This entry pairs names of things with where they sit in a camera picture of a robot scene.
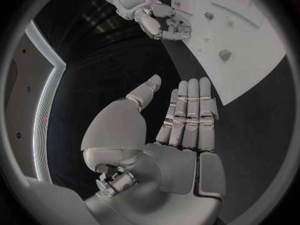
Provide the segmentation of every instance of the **robotic hand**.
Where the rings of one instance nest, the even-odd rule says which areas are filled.
[[[106,0],[126,20],[135,20],[152,39],[184,40],[191,36],[191,25],[174,8],[159,0]],[[152,16],[166,18],[167,30]]]
[[[145,145],[140,111],[160,86],[154,75],[104,108],[84,135],[85,163],[100,173],[100,191],[85,202],[101,224],[209,225],[219,214],[226,182],[214,153],[219,117],[210,81],[180,82],[156,142]]]

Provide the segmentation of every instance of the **robot hand gripping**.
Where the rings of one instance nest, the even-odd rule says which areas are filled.
[[[126,20],[135,20],[152,39],[184,40],[191,36],[191,25],[170,6],[159,0],[106,0]],[[166,18],[167,30],[162,30],[154,18]]]
[[[86,204],[102,224],[206,225],[218,216],[226,184],[214,153],[219,116],[210,81],[180,82],[156,142],[145,145],[140,111],[160,86],[154,75],[103,109],[84,135],[84,160],[100,173],[100,191]]]

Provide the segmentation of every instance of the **led light strip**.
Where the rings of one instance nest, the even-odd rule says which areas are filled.
[[[39,181],[52,183],[47,159],[48,118],[55,93],[66,69],[66,63],[49,45],[33,21],[30,22],[25,32],[36,49],[53,65],[53,70],[44,85],[37,104],[32,134],[32,150],[36,176]]]

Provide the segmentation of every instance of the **white panel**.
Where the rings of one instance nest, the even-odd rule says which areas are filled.
[[[285,56],[275,30],[250,0],[189,1],[195,1],[193,15],[191,10],[180,12],[192,25],[191,38],[184,43],[207,72],[224,105],[259,83]],[[207,19],[206,12],[213,19]],[[232,53],[227,61],[219,57],[222,50]]]

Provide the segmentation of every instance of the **dark background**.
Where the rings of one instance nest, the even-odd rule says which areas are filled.
[[[20,1],[10,0],[9,9],[17,8]],[[93,2],[103,10],[95,10]],[[75,13],[64,12],[64,10],[70,11],[71,8],[72,11],[76,11],[74,4],[77,5],[76,9],[77,11],[79,10],[77,14],[80,16],[76,16]],[[282,2],[282,5],[286,6],[294,16],[299,14],[299,10],[295,8],[297,6],[299,8],[297,0],[294,0],[292,3]],[[47,19],[52,16],[52,13],[55,13],[56,20]],[[59,13],[64,14],[64,22],[59,19]],[[115,14],[113,7],[110,9],[109,4],[105,4],[100,0],[76,0],[61,7],[60,11],[47,10],[45,8],[36,19],[36,22],[50,43],[68,63],[68,71],[63,76],[57,95],[55,96],[49,123],[49,134],[52,133],[49,136],[50,140],[48,140],[48,144],[50,145],[48,151],[50,172],[54,183],[72,188],[83,198],[86,198],[93,194],[96,189],[95,175],[82,163],[82,155],[79,149],[77,149],[78,153],[71,154],[68,151],[71,151],[71,148],[73,151],[75,150],[74,146],[78,146],[78,141],[81,141],[80,138],[91,119],[108,103],[124,97],[128,91],[147,80],[153,73],[158,73],[162,76],[166,86],[162,87],[161,91],[155,96],[155,99],[143,114],[147,121],[147,126],[150,128],[147,140],[148,142],[152,142],[165,115],[165,111],[161,109],[161,106],[165,108],[168,106],[170,92],[178,84],[180,77],[159,41],[147,38],[136,23],[120,19]],[[128,54],[134,54],[135,56],[134,58],[132,56],[129,57]],[[264,139],[266,136],[269,136],[269,139],[272,138],[276,131],[264,124],[264,122],[276,122],[277,118],[271,116],[271,114],[287,111],[284,115],[291,121],[294,116],[292,79],[287,81],[287,77],[290,78],[291,74],[287,61],[284,60],[267,79],[259,83],[246,96],[242,96],[233,102],[230,107],[228,106],[228,108],[220,108],[220,128],[226,128],[225,123],[229,122],[231,126],[236,126],[235,129],[239,133],[245,130],[245,127],[235,125],[236,121],[234,117],[228,117],[228,110],[231,110],[235,111],[235,116],[243,116],[241,119],[246,121],[246,125],[249,124],[249,128],[253,127],[251,123],[255,123],[256,129],[252,132],[256,136],[259,136],[259,134],[257,135],[257,131],[259,131],[261,132],[261,139]],[[287,96],[287,100],[283,104],[280,103],[279,99],[277,100],[277,107],[269,107],[266,102],[255,104],[255,99],[257,99],[258,95],[261,97],[260,101],[267,101],[268,99],[278,97],[276,91],[280,89],[280,84],[283,82],[289,88],[289,96]],[[253,114],[247,111],[248,104],[251,107],[255,106],[255,109],[252,110],[254,111]],[[61,105],[63,105],[62,109],[56,109],[57,106]],[[266,109],[269,110],[269,116],[262,117]],[[158,114],[155,114],[154,117],[151,111],[157,111]],[[284,130],[286,131],[286,134],[283,134],[280,138],[288,138],[293,124],[277,125],[281,128],[284,126]],[[57,131],[65,134],[64,137],[59,137],[59,141],[65,144],[65,149],[63,151],[60,150],[60,156],[64,159],[55,159],[58,162],[52,163],[51,160],[54,160],[54,158],[51,158],[51,153],[58,151],[57,146],[51,146],[51,144],[58,141],[55,140],[58,139],[57,134],[55,134]],[[228,134],[230,131],[223,130],[223,134],[226,133]],[[251,131],[244,135],[251,136]],[[221,137],[220,140],[224,142],[224,138],[226,136]],[[274,141],[278,140],[276,135],[272,139]],[[280,157],[279,159],[282,159],[285,155],[284,151],[284,148],[275,146],[274,150],[269,152],[276,153]],[[284,218],[285,222],[290,224],[297,221],[296,206],[293,205],[293,202],[297,202],[297,198],[299,197],[298,184],[299,179],[295,181],[295,185],[284,198],[283,203],[264,224],[277,222],[279,218]],[[1,188],[0,219],[9,224],[19,224],[20,221],[25,222],[26,219],[30,220],[14,201],[9,190],[4,186],[3,181],[1,181]]]

